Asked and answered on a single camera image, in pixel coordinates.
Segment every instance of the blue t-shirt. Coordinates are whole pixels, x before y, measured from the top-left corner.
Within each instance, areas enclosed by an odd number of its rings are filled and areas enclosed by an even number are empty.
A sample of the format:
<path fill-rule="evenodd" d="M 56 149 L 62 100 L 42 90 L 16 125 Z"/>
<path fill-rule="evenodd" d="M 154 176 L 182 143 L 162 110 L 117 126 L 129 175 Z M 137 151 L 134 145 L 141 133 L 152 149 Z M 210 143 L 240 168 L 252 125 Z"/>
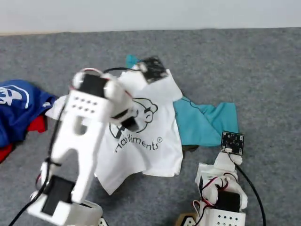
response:
<path fill-rule="evenodd" d="M 55 96 L 27 81 L 0 82 L 0 147 L 24 140 L 30 123 L 54 101 Z"/>

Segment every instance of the white t-shirt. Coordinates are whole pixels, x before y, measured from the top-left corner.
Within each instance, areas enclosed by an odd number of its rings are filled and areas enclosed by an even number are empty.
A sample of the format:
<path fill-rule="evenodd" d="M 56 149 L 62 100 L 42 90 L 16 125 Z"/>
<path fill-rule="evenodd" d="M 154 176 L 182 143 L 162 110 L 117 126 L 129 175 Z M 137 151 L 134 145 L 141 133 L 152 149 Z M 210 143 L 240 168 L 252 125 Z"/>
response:
<path fill-rule="evenodd" d="M 182 93 L 168 73 L 167 78 L 142 90 L 128 90 L 133 96 L 138 131 L 114 124 L 109 124 L 105 131 L 95 176 L 108 194 L 137 172 L 161 177 L 180 173 L 183 154 L 173 101 L 182 98 Z M 130 83 L 133 76 L 132 72 L 122 73 L 118 80 Z M 64 100 L 57 102 L 62 107 Z M 55 103 L 46 115 L 57 119 L 61 107 Z"/>

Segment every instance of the black cable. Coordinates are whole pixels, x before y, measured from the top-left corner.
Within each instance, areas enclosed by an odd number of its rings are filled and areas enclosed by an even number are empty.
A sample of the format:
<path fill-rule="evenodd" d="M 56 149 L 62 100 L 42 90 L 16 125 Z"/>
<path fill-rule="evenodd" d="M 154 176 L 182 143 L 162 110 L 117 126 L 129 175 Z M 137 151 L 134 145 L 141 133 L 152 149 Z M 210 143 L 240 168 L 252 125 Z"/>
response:
<path fill-rule="evenodd" d="M 197 225 L 201 222 L 201 219 L 203 218 L 204 213 L 205 213 L 205 209 L 208 208 L 208 207 L 212 207 L 212 206 L 207 205 L 207 206 L 205 206 L 205 207 L 203 208 L 202 215 L 199 217 L 198 221 L 196 222 L 196 224 L 195 224 L 194 226 L 197 226 Z"/>
<path fill-rule="evenodd" d="M 55 123 L 55 128 L 53 130 L 53 133 L 52 133 L 52 136 L 51 136 L 51 139 L 50 139 L 50 143 L 49 143 L 49 149 L 48 149 L 48 159 L 51 159 L 51 154 L 52 154 L 52 148 L 53 148 L 53 144 L 54 144 L 54 141 L 56 139 L 56 134 L 57 134 L 57 131 L 58 131 L 58 127 L 59 127 L 59 124 L 60 124 L 60 119 L 61 119 L 61 116 L 62 116 L 62 113 L 65 109 L 65 105 L 63 106 L 59 116 L 58 116 L 58 119 Z M 48 182 L 48 179 L 49 179 L 49 172 L 50 172 L 50 163 L 51 161 L 47 161 L 47 172 L 46 172 L 46 178 L 45 178 L 45 181 L 42 185 L 42 187 L 39 189 L 38 193 L 36 194 L 36 196 L 30 200 L 18 213 L 17 215 L 14 217 L 14 219 L 9 223 L 8 226 L 13 226 L 14 223 L 19 219 L 19 217 L 27 210 L 27 208 L 32 205 L 35 201 L 37 201 L 37 199 L 41 196 L 41 194 L 43 193 L 46 185 L 47 185 L 47 182 Z"/>
<path fill-rule="evenodd" d="M 104 74 L 110 72 L 110 71 L 133 71 L 133 72 L 139 72 L 141 70 L 139 69 L 132 69 L 132 68 L 127 68 L 127 67 L 112 67 L 109 69 L 106 69 L 103 71 Z"/>
<path fill-rule="evenodd" d="M 228 154 L 228 156 L 229 156 L 230 160 L 234 163 L 234 165 L 238 169 L 238 171 L 245 177 L 245 179 L 247 180 L 247 182 L 251 186 L 251 188 L 252 188 L 252 190 L 253 190 L 256 198 L 257 198 L 259 206 L 260 206 L 261 215 L 262 215 L 262 224 L 263 224 L 263 226 L 266 226 L 267 223 L 266 223 L 266 218 L 265 218 L 265 212 L 264 212 L 263 204 L 261 202 L 261 199 L 260 199 L 260 196 L 259 196 L 258 192 L 256 191 L 255 186 L 253 185 L 253 183 L 251 182 L 251 180 L 248 178 L 248 176 L 243 172 L 243 170 L 231 159 L 230 154 Z"/>

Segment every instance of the cartoon face print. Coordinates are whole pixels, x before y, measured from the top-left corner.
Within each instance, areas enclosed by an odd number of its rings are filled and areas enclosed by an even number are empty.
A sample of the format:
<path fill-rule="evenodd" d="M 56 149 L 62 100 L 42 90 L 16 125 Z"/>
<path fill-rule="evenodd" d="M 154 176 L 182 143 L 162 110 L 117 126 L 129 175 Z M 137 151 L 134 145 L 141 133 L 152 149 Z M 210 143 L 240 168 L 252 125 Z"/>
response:
<path fill-rule="evenodd" d="M 12 89 L 0 87 L 0 104 L 7 104 L 11 106 L 13 100 L 21 100 L 22 95 Z"/>
<path fill-rule="evenodd" d="M 146 98 L 135 98 L 133 101 L 136 109 L 136 115 L 134 117 L 137 119 L 139 125 L 137 133 L 140 133 L 153 121 L 154 113 L 158 110 L 158 106 Z"/>
<path fill-rule="evenodd" d="M 152 103 L 151 100 L 146 98 L 134 98 L 135 119 L 139 126 L 136 133 L 140 133 L 147 128 L 154 119 L 154 113 L 158 110 L 158 106 Z M 109 124 L 109 129 L 114 138 L 119 139 L 122 133 L 126 130 L 123 126 L 116 126 Z"/>

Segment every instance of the printed logo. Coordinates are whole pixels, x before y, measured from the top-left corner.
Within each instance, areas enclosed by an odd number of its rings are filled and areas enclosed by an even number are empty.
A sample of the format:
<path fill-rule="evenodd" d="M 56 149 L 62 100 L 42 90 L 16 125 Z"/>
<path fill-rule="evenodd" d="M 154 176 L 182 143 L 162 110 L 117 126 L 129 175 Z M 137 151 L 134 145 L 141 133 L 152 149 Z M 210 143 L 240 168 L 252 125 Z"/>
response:
<path fill-rule="evenodd" d="M 29 94 L 25 89 L 15 85 L 0 87 L 0 104 L 11 106 L 17 100 L 25 102 L 24 108 L 28 108 Z"/>
<path fill-rule="evenodd" d="M 158 110 L 158 106 L 146 98 L 133 98 L 133 102 L 136 109 L 134 117 L 139 121 L 139 130 L 136 133 L 140 133 L 153 121 L 154 113 Z M 116 126 L 111 123 L 109 124 L 109 128 L 112 136 L 116 139 L 119 139 L 126 130 L 123 126 Z"/>
<path fill-rule="evenodd" d="M 49 102 L 45 102 L 45 103 L 43 104 L 43 107 L 49 107 L 49 106 L 51 106 L 51 103 L 49 103 Z"/>
<path fill-rule="evenodd" d="M 130 132 L 123 126 L 116 126 L 110 123 L 109 128 L 112 136 L 115 139 L 119 139 L 119 143 L 115 148 L 115 152 L 121 150 L 127 143 L 139 145 L 147 150 L 157 150 L 159 148 L 158 144 L 163 141 L 161 137 L 158 137 L 151 143 L 147 143 L 139 137 L 134 137 L 133 133 L 141 133 L 147 128 L 147 126 L 153 121 L 154 114 L 158 111 L 158 106 L 146 98 L 134 98 L 133 102 L 136 109 L 134 117 L 137 119 L 139 130 L 136 132 Z"/>

